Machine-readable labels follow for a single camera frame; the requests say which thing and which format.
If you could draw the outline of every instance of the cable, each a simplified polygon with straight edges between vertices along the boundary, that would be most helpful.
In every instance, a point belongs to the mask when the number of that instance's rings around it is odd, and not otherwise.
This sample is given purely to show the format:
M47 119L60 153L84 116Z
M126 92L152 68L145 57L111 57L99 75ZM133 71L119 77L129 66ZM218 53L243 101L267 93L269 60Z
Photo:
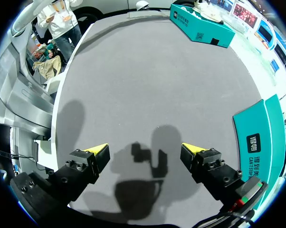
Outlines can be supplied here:
M9 155L10 157L4 156L1 153L5 153L5 154ZM8 152L4 152L4 151L0 151L0 156L5 157L5 158L10 158L10 159L15 159L15 160L17 158L27 158L27 159L32 158L32 159L35 159L34 157L28 157L28 156L25 156L25 155L22 155L22 154L14 155L14 154L11 154L11 153L8 153ZM40 170L40 171L46 170L46 169L39 169L38 168L38 161L35 161L35 165L36 165L37 169Z
M6 157L6 156L2 155L1 153L5 153L5 154L9 155L11 159L15 159L15 158L32 158L32 159L34 159L34 157L28 157L28 156L25 156L25 155L22 155L22 154L14 155L14 154L11 154L11 153L8 153L8 152L4 152L4 151L0 150L0 156L2 156L2 157Z
M214 219L219 219L219 218L221 218L221 217L229 217L229 216L233 216L233 217L240 218L240 219L242 219L242 220L248 222L248 223L250 224L250 226L253 226L253 225L254 225L254 222L253 222L250 218L247 218L246 216L243 216L243 215L241 215L241 214L239 214L239 213L236 213L236 212L225 212L225 213L219 213L219 214L217 214L217 215L214 215L214 216L212 216L212 217L209 217L209 218L207 218L207 219L204 219L204 220L198 222L198 223L197 223L195 226L193 226L192 228L198 228L198 227L200 227L201 225L203 225L204 223L207 223L207 222L212 221L212 220L214 220Z
M39 168L38 168L38 161L35 162L35 165L37 166L37 169L40 170L40 171L46 170L46 169L39 169Z

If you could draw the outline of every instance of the white car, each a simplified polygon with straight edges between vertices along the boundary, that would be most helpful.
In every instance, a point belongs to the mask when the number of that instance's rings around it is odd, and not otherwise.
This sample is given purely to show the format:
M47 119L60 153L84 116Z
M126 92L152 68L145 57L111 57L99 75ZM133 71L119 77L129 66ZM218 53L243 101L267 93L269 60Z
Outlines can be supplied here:
M127 13L136 10L135 5L139 0L83 0L83 3L77 7L72 7L82 34L87 30L90 24L99 19L113 15ZM171 4L185 5L194 7L195 0L147 0L151 9L169 9ZM49 31L36 29L37 19L33 24L33 32L40 43L47 43L51 39Z

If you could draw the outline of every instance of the bolt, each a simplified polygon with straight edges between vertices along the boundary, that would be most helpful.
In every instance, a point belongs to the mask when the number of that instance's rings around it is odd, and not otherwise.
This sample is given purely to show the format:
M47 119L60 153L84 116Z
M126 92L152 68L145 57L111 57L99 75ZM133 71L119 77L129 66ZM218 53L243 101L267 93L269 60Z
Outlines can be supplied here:
M67 183L67 182L68 182L68 179L67 179L67 177L62 177L62 178L61 178L61 181L62 181L63 183Z
M225 164L225 160L222 160L222 159L221 159L221 160L219 161L219 164L220 164L221 166L224 165L224 164Z
M34 185L35 185L35 183L34 183L33 181L30 181L29 186L30 186L31 188L33 188Z
M237 170L237 175L240 177L242 175L242 171L241 170Z
M27 188L26 186L24 186L24 187L21 187L21 192L22 192L22 193L25 193L25 192L27 192L27 190L28 190L28 188Z
M65 162L65 165L66 165L67 167L70 167L70 163L71 163L71 161L66 161L66 162Z
M226 182L226 183L229 182L229 177L224 177L223 181Z
M215 164L214 164L214 163L210 163L210 164L209 164L209 168L212 169L212 168L214 168L214 167L215 167Z
M83 170L83 165L82 164L78 164L76 165L77 170L82 171Z

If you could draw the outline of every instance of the logo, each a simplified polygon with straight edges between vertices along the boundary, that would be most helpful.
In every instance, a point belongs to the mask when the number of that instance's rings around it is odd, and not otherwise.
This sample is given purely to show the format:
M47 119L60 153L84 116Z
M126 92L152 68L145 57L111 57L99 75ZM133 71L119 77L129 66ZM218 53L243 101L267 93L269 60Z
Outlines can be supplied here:
M249 153L260 152L261 151L260 135L257 133L247 136L247 145Z

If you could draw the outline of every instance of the display screen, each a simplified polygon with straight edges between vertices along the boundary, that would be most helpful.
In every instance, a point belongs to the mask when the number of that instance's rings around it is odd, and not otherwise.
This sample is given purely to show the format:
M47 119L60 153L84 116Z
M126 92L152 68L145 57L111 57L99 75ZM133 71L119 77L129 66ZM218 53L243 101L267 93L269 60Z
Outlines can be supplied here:
M246 8L238 4L236 4L235 6L233 14L239 17L241 20L245 21L252 28L256 24L257 17L254 14L252 14L250 11L248 11Z
M265 39L267 39L268 42L271 42L271 40L272 40L273 37L272 37L271 34L269 34L269 32L268 32L264 27L260 26L260 28L259 28L258 31L260 32L260 34L261 34Z
M233 6L233 2L230 0L210 0L210 2L214 5L220 6L228 12L230 12Z

